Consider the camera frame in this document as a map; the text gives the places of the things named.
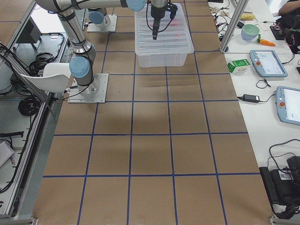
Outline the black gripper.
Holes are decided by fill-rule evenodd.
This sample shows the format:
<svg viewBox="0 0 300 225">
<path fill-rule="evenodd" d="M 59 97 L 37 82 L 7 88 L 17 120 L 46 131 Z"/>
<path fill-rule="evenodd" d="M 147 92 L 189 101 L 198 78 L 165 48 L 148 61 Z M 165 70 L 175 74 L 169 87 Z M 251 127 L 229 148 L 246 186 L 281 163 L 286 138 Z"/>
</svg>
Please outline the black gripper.
<svg viewBox="0 0 300 225">
<path fill-rule="evenodd" d="M 154 18 L 152 37 L 153 40 L 156 40 L 158 36 L 158 19 L 162 19 L 165 16 L 165 0 L 152 0 L 150 14 Z"/>
</svg>

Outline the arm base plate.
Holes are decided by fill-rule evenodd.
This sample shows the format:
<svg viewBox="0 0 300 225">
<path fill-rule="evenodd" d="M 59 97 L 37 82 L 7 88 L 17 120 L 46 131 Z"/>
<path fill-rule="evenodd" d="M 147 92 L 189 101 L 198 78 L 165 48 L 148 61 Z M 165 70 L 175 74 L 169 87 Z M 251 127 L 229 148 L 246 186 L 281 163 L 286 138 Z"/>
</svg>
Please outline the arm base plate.
<svg viewBox="0 0 300 225">
<path fill-rule="evenodd" d="M 94 81 L 85 88 L 77 84 L 75 78 L 72 86 L 77 86 L 70 90 L 71 97 L 67 101 L 71 104 L 93 104 L 105 103 L 109 74 L 94 74 Z"/>
<path fill-rule="evenodd" d="M 87 32 L 89 33 L 99 33 L 99 32 L 115 32 L 117 24 L 117 15 L 103 15 L 90 13 L 89 14 L 89 25 Z"/>
</svg>

